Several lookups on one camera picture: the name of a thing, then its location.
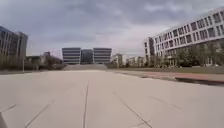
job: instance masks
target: distant building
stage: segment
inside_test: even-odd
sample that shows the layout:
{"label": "distant building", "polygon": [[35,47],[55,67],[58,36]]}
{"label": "distant building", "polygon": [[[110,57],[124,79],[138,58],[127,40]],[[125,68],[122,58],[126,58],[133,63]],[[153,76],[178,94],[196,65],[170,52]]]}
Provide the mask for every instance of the distant building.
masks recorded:
{"label": "distant building", "polygon": [[80,64],[81,48],[62,48],[62,56],[65,64]]}
{"label": "distant building", "polygon": [[93,63],[93,50],[82,49],[81,50],[81,64],[92,64]]}
{"label": "distant building", "polygon": [[25,59],[28,36],[12,32],[0,26],[0,62],[11,59]]}
{"label": "distant building", "polygon": [[65,64],[104,64],[110,63],[111,48],[62,48]]}
{"label": "distant building", "polygon": [[123,65],[123,55],[122,54],[115,54],[111,57],[111,63],[116,64],[118,66]]}
{"label": "distant building", "polygon": [[111,48],[93,48],[93,63],[110,63]]}

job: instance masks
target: road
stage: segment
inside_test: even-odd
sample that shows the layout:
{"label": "road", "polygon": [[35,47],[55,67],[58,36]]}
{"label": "road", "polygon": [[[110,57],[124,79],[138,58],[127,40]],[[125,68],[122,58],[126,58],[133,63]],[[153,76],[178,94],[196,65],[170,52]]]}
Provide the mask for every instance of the road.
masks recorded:
{"label": "road", "polygon": [[1,128],[223,128],[224,88],[106,71],[0,76]]}

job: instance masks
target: modern building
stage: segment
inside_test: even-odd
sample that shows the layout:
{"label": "modern building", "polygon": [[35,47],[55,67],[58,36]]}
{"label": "modern building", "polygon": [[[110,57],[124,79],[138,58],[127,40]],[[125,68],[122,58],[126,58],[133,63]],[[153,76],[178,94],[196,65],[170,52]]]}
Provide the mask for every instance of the modern building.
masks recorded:
{"label": "modern building", "polygon": [[111,48],[62,48],[65,64],[105,64],[110,63]]}
{"label": "modern building", "polygon": [[93,48],[93,63],[110,63],[111,48]]}
{"label": "modern building", "polygon": [[[144,42],[144,45],[147,44],[145,49],[154,47],[153,54],[159,57],[167,56],[171,65],[176,64],[174,56],[178,51],[187,50],[192,46],[208,50],[208,44],[212,43],[217,49],[220,49],[224,43],[224,7],[168,29],[152,37],[152,41],[153,46]],[[207,63],[212,63],[210,58],[207,58]]]}
{"label": "modern building", "polygon": [[62,48],[62,56],[65,64],[80,64],[81,48]]}
{"label": "modern building", "polygon": [[117,67],[123,65],[123,55],[122,54],[115,54],[111,57],[111,63],[116,64]]}
{"label": "modern building", "polygon": [[82,49],[81,50],[81,64],[92,64],[93,63],[93,50]]}
{"label": "modern building", "polygon": [[145,62],[149,63],[151,61],[151,57],[155,55],[153,38],[148,37],[147,39],[144,40],[143,44],[145,52],[144,60]]}
{"label": "modern building", "polygon": [[0,61],[25,59],[28,36],[0,26]]}

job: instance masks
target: white building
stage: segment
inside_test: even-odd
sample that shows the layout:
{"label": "white building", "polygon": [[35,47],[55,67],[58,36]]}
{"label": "white building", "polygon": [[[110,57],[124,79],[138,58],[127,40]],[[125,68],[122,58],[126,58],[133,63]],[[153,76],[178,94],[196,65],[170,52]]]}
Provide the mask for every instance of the white building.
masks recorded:
{"label": "white building", "polygon": [[65,64],[80,64],[81,48],[62,48],[62,56]]}
{"label": "white building", "polygon": [[168,55],[169,58],[176,54],[178,49],[192,45],[206,47],[205,44],[211,42],[220,48],[220,43],[224,40],[224,7],[212,10],[152,38],[155,55]]}
{"label": "white building", "polygon": [[111,48],[93,48],[93,63],[110,63]]}

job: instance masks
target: gray sky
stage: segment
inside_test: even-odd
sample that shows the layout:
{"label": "gray sky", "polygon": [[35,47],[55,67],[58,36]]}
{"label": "gray sky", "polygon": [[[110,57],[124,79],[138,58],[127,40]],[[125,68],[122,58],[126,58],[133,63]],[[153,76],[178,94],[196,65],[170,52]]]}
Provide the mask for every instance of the gray sky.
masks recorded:
{"label": "gray sky", "polygon": [[141,55],[142,42],[223,0],[0,0],[0,25],[29,35],[27,54],[111,47]]}

